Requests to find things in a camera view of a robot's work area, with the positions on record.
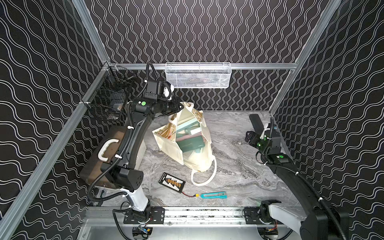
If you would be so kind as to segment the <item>cream canvas tote bag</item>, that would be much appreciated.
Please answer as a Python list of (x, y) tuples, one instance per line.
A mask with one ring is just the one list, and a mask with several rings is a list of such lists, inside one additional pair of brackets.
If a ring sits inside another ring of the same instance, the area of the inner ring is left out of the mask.
[[(217, 160), (212, 151), (212, 139), (203, 111), (193, 103), (182, 102), (183, 109), (168, 117), (168, 123), (153, 131), (159, 149), (177, 163), (192, 170), (195, 186), (209, 184), (217, 173)], [(206, 172), (213, 166), (212, 175), (202, 183), (194, 180), (197, 172)]]

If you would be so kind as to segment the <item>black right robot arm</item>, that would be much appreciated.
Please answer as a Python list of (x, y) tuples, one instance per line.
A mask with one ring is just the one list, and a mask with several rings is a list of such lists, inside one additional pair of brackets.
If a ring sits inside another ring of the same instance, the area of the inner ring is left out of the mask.
[(285, 207), (278, 200), (264, 200), (258, 216), (263, 223), (280, 222), (303, 240), (347, 240), (349, 215), (332, 207), (315, 187), (299, 173), (293, 160), (274, 148), (279, 140), (276, 134), (261, 136), (254, 131), (246, 132), (245, 141), (258, 151), (262, 165), (267, 166), (289, 187), (300, 207)]

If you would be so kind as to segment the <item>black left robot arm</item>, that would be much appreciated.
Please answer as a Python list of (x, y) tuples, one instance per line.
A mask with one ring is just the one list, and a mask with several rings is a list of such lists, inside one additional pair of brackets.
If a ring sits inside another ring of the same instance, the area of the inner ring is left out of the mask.
[[(129, 104), (127, 131), (122, 142), (109, 163), (103, 163), (101, 174), (89, 186), (87, 197), (92, 202), (103, 202), (116, 197), (126, 197), (131, 209), (137, 214), (149, 214), (151, 205), (145, 196), (141, 184), (144, 173), (136, 170), (136, 161), (140, 146), (156, 115), (170, 116), (184, 108), (179, 98), (172, 100), (150, 100), (139, 98)], [(96, 198), (92, 194), (96, 183), (106, 177), (119, 192), (103, 198)]]

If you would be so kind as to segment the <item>black pencil case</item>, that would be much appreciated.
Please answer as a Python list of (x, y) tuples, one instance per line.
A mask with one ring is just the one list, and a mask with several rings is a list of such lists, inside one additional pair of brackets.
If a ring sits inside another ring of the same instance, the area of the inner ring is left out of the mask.
[(249, 119), (252, 123), (252, 126), (254, 128), (254, 132), (261, 136), (264, 133), (265, 127), (264, 124), (258, 114), (251, 114), (249, 115)]

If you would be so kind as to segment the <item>dark green pencil case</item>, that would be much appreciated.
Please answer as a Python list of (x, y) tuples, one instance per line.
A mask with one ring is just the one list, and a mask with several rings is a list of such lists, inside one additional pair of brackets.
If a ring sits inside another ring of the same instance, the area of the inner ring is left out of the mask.
[(190, 139), (185, 139), (182, 141), (177, 142), (180, 150), (185, 152), (200, 150), (205, 147), (205, 142), (203, 140), (202, 136), (197, 136)]

